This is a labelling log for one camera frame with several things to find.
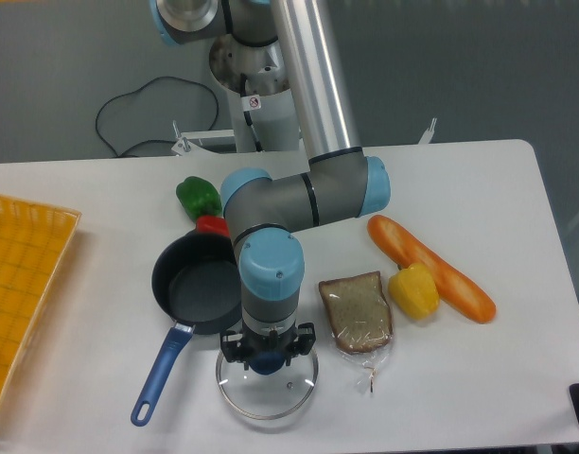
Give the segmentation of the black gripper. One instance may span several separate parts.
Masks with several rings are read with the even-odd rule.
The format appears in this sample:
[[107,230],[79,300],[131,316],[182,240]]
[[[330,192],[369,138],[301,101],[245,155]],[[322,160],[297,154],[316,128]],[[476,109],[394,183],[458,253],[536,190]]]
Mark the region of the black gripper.
[[285,358],[290,367],[294,358],[310,353],[316,341],[314,323],[287,326],[266,326],[255,330],[246,323],[241,331],[227,330],[220,334],[220,350],[229,363],[240,363],[248,371],[250,358],[269,356]]

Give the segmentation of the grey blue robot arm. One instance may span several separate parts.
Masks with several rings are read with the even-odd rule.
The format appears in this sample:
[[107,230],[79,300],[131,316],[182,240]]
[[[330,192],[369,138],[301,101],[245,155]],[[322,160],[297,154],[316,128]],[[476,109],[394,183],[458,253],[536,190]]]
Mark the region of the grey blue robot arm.
[[308,169],[272,178],[244,168],[222,183],[222,214],[241,280],[242,329],[224,334],[230,362],[270,375],[309,353],[297,325],[304,256],[295,233],[384,208],[390,181],[364,155],[325,1],[154,1],[170,44],[209,39],[210,71],[225,91],[240,152],[304,148]]

